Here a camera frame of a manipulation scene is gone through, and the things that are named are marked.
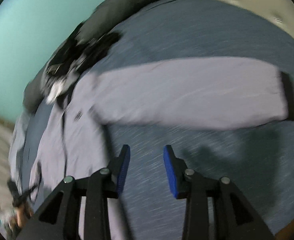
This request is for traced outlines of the person's left hand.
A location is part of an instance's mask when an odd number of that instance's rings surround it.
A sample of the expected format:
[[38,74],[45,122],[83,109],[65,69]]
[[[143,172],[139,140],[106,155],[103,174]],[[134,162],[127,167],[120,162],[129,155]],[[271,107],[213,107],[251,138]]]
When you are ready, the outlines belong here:
[[19,228],[23,228],[29,219],[34,215],[34,211],[28,202],[22,203],[15,208],[16,221]]

